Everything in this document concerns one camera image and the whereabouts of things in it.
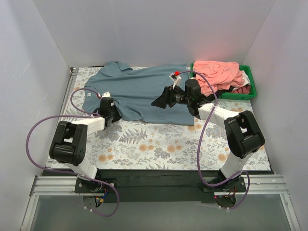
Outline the blue-grey t shirt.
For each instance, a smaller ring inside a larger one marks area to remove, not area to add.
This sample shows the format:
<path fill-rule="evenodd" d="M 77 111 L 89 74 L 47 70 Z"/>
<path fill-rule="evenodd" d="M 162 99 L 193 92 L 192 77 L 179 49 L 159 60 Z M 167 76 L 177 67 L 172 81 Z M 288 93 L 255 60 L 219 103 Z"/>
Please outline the blue-grey t shirt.
<path fill-rule="evenodd" d="M 134 70 L 121 62 L 107 62 L 97 74 L 91 76 L 84 87 L 85 100 L 82 108 L 93 112 L 100 106 L 96 93 L 109 92 L 120 103 L 119 112 L 123 120 L 142 120 L 147 123 L 194 125 L 194 118 L 185 105 L 176 104 L 162 109 L 151 103 L 156 100 L 166 86 L 172 85 L 171 73 L 183 72 L 180 87 L 189 78 L 185 64 L 161 65 Z"/>

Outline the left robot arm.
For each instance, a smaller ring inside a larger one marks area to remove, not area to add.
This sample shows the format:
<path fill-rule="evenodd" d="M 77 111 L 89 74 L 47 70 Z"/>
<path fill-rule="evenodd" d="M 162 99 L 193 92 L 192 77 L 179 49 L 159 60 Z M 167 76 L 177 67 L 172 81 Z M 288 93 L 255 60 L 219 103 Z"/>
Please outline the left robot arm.
<path fill-rule="evenodd" d="M 98 169 L 86 158 L 87 138 L 105 130 L 121 119 L 119 102 L 111 97 L 102 97 L 100 107 L 94 112 L 99 117 L 79 121 L 60 121 L 51 142 L 49 156 L 65 164 L 74 173 L 86 180 L 86 187 L 93 193 L 102 188 L 102 180 L 96 176 Z"/>

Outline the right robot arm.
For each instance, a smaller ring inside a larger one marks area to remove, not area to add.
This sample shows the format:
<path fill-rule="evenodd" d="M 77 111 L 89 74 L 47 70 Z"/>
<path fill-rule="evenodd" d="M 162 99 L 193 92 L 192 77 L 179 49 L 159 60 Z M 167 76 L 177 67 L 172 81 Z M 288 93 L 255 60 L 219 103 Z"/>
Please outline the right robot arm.
<path fill-rule="evenodd" d="M 223 191 L 231 190 L 235 186 L 235 178 L 241 175 L 248 159 L 265 144 L 253 113 L 238 113 L 212 103 L 201 93 L 201 87 L 195 79 L 187 80 L 183 90 L 178 86 L 165 87 L 163 93 L 151 103 L 163 109 L 175 104 L 184 104 L 192 116 L 225 129 L 230 154 L 217 177 L 202 183 L 207 187 L 219 187 Z"/>

